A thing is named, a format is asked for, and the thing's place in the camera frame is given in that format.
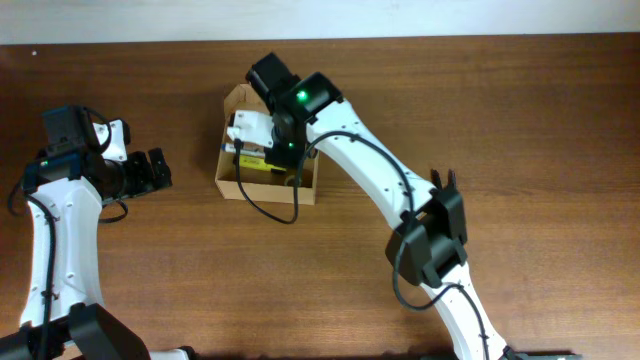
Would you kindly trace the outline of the yellow highlighter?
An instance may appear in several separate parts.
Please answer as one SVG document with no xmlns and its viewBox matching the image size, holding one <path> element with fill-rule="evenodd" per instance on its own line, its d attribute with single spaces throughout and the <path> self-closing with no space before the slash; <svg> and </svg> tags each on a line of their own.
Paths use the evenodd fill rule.
<svg viewBox="0 0 640 360">
<path fill-rule="evenodd" d="M 286 168 L 267 164 L 263 158 L 248 155 L 240 155 L 238 163 L 243 168 L 264 172 L 285 173 L 287 171 Z"/>
</svg>

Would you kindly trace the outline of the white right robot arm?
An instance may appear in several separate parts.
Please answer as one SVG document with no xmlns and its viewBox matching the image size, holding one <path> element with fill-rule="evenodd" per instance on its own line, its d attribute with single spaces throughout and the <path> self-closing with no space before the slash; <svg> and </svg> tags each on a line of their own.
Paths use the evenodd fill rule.
<svg viewBox="0 0 640 360">
<path fill-rule="evenodd" d="M 471 280 L 464 201 L 456 175 L 424 179 L 406 167 L 364 125 L 323 74 L 305 79 L 270 53 L 246 75 L 266 113 L 239 112 L 248 129 L 231 133 L 237 146 L 263 147 L 269 165 L 294 170 L 299 187 L 305 161 L 323 153 L 371 198 L 392 230 L 385 253 L 396 299 L 407 310 L 435 309 L 458 359 L 514 359 L 492 326 Z"/>
</svg>

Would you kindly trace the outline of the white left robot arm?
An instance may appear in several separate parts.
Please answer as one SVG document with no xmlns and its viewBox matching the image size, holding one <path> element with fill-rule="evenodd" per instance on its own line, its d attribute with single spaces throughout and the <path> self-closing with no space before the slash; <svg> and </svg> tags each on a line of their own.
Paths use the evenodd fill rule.
<svg viewBox="0 0 640 360">
<path fill-rule="evenodd" d="M 71 345 L 83 359 L 194 359 L 190 346 L 151 351 L 104 306 L 97 234 L 110 204 L 172 185 L 163 152 L 129 153 L 122 119 L 67 105 L 43 115 L 48 143 L 15 190 L 33 224 L 29 294 L 19 330 L 1 340 L 4 359 L 55 359 Z"/>
</svg>

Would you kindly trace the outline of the brown cardboard box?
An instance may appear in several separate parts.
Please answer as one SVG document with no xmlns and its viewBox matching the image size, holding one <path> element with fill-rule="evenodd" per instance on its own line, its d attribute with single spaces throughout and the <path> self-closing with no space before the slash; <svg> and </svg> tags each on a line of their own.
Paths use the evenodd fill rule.
<svg viewBox="0 0 640 360">
<path fill-rule="evenodd" d="M 215 173 L 215 183 L 225 199 L 243 200 L 236 181 L 236 166 L 233 151 L 224 149 L 233 144 L 226 130 L 232 114 L 236 110 L 253 110 L 264 114 L 268 110 L 249 84 L 236 85 L 223 102 L 224 130 Z M 307 159 L 304 163 L 301 184 L 298 187 L 298 200 L 303 205 L 316 203 L 316 188 L 320 156 Z M 264 172 L 240 167 L 241 183 L 247 195 L 254 202 L 293 203 L 294 170 L 284 174 Z"/>
</svg>

